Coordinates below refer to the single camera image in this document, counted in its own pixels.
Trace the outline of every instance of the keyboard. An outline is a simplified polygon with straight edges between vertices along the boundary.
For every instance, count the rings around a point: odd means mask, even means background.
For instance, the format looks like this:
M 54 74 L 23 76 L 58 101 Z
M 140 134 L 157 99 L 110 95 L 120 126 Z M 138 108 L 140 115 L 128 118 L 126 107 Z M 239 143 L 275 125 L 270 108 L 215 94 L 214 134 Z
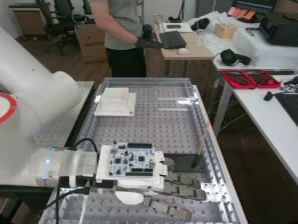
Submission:
M 298 94 L 278 93 L 275 97 L 298 126 Z
M 186 46 L 186 42 L 178 31 L 161 33 L 160 38 L 165 49 L 180 49 Z

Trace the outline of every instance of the black pants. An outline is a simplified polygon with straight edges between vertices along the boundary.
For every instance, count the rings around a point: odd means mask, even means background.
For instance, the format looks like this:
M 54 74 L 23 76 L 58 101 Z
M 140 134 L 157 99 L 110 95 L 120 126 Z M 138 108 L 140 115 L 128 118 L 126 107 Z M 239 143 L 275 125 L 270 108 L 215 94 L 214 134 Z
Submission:
M 112 50 L 106 48 L 113 77 L 146 77 L 144 50 Z

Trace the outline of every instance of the perforated metal table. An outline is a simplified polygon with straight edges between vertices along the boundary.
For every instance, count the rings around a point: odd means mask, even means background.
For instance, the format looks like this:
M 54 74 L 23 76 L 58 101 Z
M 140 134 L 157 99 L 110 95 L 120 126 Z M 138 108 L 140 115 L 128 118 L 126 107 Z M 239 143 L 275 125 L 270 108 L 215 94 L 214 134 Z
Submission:
M 137 94 L 133 117 L 96 117 L 94 109 L 108 87 L 129 87 Z M 189 79 L 105 79 L 94 103 L 81 127 L 78 139 L 89 137 L 100 148 L 117 142 L 152 143 L 168 156 L 197 153 L 202 133 L 209 122 L 197 88 Z M 205 171 L 184 175 L 197 177 L 207 193 L 206 201 L 181 199 L 174 196 L 154 197 L 185 207 L 193 215 L 193 223 L 247 223 L 239 200 L 225 166 L 211 127 L 202 151 Z M 72 195 L 61 203 L 60 223 L 77 223 L 82 196 Z M 44 213 L 40 223 L 54 223 L 53 208 Z M 88 199 L 84 223 L 181 223 L 142 205 L 122 204 L 113 191 L 92 193 Z

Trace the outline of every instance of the hand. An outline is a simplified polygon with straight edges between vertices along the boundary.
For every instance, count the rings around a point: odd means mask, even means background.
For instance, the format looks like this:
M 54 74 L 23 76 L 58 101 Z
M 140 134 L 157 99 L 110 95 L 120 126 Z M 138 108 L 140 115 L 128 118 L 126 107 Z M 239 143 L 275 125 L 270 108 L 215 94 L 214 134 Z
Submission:
M 144 40 L 141 37 L 137 39 L 136 43 L 137 48 L 154 48 L 154 49 L 161 49 L 164 48 L 164 44 L 160 43 L 156 40 Z

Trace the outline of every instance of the gray shirt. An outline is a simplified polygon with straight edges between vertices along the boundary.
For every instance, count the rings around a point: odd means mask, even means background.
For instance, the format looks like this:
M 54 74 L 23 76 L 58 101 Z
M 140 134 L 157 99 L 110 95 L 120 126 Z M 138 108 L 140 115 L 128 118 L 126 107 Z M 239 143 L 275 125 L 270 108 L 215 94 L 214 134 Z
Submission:
M 141 35 L 140 18 L 136 13 L 136 0 L 89 0 L 89 2 L 106 2 L 109 4 L 110 15 L 125 30 L 137 36 Z M 116 39 L 108 33 L 105 34 L 105 47 L 114 50 L 136 48 L 133 44 Z

